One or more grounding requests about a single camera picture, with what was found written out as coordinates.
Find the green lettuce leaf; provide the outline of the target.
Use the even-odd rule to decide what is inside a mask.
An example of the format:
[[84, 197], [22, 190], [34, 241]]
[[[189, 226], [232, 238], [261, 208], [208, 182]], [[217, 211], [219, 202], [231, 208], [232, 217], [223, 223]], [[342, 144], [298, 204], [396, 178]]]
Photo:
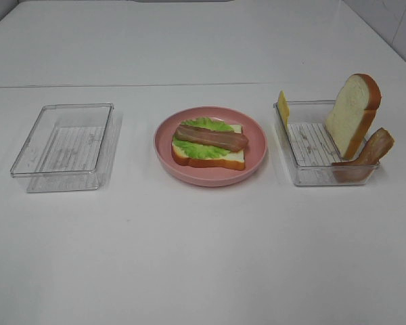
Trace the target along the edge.
[[[189, 125], [193, 127], [201, 127], [205, 129], [209, 129], [211, 131], [241, 131], [242, 128], [233, 127], [233, 125], [229, 125], [221, 120], [214, 120], [208, 117], [199, 117], [194, 120], [189, 119], [181, 122], [182, 125]], [[218, 159], [224, 156], [227, 156], [231, 153], [230, 150], [211, 146], [211, 145], [204, 145], [198, 144], [194, 142], [189, 142], [185, 140], [177, 139], [173, 137], [173, 149], [178, 150], [180, 154], [184, 157], [188, 158], [196, 158], [196, 159]]]

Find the bread slice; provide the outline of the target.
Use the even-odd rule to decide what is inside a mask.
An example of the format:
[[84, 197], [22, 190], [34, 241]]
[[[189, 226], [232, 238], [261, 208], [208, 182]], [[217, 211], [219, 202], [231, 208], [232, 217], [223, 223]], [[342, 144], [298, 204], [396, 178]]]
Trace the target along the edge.
[[378, 84], [368, 74], [353, 74], [346, 80], [325, 120], [325, 128], [341, 158], [350, 160], [356, 155], [381, 99]]
[[[236, 127], [238, 129], [239, 127], [242, 127], [242, 126], [233, 125], [233, 127]], [[242, 130], [241, 131], [237, 130], [234, 132], [243, 134]], [[245, 149], [247, 147], [248, 147], [248, 145], [244, 149], [242, 149], [238, 152], [231, 151], [231, 153], [228, 154], [227, 156], [224, 156], [224, 157], [221, 157], [218, 159], [196, 159], [196, 158], [184, 157], [182, 154], [179, 153], [178, 150], [173, 149], [173, 145], [171, 143], [171, 151], [172, 151], [173, 160], [179, 165], [197, 167], [197, 168], [222, 167], [222, 168], [240, 170], [240, 171], [245, 169]]]

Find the bacon strip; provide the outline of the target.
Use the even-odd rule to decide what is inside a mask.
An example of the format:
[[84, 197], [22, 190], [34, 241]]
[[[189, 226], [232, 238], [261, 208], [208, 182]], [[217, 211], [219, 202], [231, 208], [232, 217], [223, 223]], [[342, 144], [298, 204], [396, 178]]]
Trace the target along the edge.
[[359, 183], [365, 181], [380, 159], [393, 147], [392, 135], [383, 127], [379, 128], [366, 142], [361, 153], [355, 160], [346, 162], [333, 162], [336, 167], [333, 175], [338, 183]]
[[234, 131], [213, 131], [203, 127], [179, 125], [174, 133], [178, 140], [215, 146], [238, 152], [248, 145], [248, 138]]

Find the yellow cheese slice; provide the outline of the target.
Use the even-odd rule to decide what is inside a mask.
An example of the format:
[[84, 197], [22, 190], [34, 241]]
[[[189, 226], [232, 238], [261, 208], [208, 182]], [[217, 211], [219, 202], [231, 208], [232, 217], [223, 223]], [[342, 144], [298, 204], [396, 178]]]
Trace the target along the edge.
[[288, 102], [286, 100], [283, 90], [281, 90], [279, 93], [279, 97], [277, 100], [277, 107], [278, 107], [278, 112], [279, 112], [281, 121], [283, 123], [285, 132], [288, 133], [288, 119], [290, 116], [290, 107], [288, 105]]

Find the pink round plate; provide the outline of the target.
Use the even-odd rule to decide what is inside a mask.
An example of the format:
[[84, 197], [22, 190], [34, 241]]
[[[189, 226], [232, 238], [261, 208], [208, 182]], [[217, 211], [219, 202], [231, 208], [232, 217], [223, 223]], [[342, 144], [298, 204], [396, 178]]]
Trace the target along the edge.
[[[171, 142], [177, 125], [184, 120], [198, 117], [220, 119], [227, 124], [242, 126], [244, 135], [249, 139], [244, 152], [244, 170], [181, 166], [174, 161]], [[154, 146], [161, 165], [172, 176], [198, 186], [219, 187], [245, 180], [262, 165], [267, 153], [267, 138], [261, 126], [242, 112], [217, 106], [201, 106], [180, 111], [164, 120], [155, 132]]]

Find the clear right plastic tray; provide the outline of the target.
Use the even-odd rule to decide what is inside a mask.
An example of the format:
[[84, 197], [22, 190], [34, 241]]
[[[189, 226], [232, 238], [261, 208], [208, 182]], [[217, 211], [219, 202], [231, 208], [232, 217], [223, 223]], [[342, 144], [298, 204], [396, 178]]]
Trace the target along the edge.
[[290, 101], [285, 123], [274, 103], [275, 128], [296, 186], [360, 186], [380, 168], [374, 165], [335, 166], [342, 162], [336, 145], [325, 128], [334, 100]]

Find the clear plastic tray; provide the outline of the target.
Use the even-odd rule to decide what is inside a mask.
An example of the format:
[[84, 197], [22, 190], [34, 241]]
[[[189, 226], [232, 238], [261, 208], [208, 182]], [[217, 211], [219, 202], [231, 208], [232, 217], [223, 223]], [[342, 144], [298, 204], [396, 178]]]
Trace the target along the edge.
[[334, 100], [290, 101], [285, 123], [274, 103], [275, 128], [296, 186], [360, 186], [380, 168], [374, 165], [335, 166], [342, 162], [336, 145], [325, 128]]
[[44, 106], [10, 175], [28, 193], [97, 190], [109, 179], [119, 130], [111, 103]]

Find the clear left plastic tray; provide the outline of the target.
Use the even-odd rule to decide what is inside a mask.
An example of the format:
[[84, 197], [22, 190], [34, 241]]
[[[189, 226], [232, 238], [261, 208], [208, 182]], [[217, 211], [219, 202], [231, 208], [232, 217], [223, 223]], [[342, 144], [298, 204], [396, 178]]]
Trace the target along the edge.
[[119, 130], [111, 103], [44, 106], [10, 175], [28, 193], [97, 190], [109, 179]]

